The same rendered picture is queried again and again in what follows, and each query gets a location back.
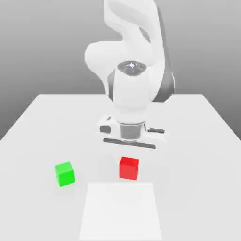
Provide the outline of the small red cube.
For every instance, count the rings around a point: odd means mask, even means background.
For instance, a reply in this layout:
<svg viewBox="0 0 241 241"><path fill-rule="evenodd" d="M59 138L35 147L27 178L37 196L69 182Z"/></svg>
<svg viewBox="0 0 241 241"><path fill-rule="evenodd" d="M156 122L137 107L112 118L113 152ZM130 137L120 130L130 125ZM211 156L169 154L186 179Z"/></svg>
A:
<svg viewBox="0 0 241 241"><path fill-rule="evenodd" d="M122 157L119 162L119 177L128 180L137 180L139 159Z"/></svg>

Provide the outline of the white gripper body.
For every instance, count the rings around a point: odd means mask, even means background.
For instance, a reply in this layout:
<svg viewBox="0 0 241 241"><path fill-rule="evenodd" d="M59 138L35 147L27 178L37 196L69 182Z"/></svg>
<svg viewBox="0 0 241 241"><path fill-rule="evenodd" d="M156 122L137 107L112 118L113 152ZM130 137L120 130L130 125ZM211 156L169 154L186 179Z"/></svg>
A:
<svg viewBox="0 0 241 241"><path fill-rule="evenodd" d="M167 142L166 133L152 133L145 132L142 136L136 141L124 141L120 137L112 137L106 133L98 134L98 138L101 142L110 143L114 145L121 146L131 146L139 148L141 150L160 150Z"/></svg>

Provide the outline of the small green cube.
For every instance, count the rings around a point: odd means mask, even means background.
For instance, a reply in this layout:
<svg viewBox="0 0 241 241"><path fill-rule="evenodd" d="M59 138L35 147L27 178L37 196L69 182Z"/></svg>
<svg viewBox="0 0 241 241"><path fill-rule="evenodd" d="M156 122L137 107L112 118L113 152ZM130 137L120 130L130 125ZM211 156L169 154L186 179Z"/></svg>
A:
<svg viewBox="0 0 241 241"><path fill-rule="evenodd" d="M70 162L55 165L55 175L60 187L75 183L75 173Z"/></svg>

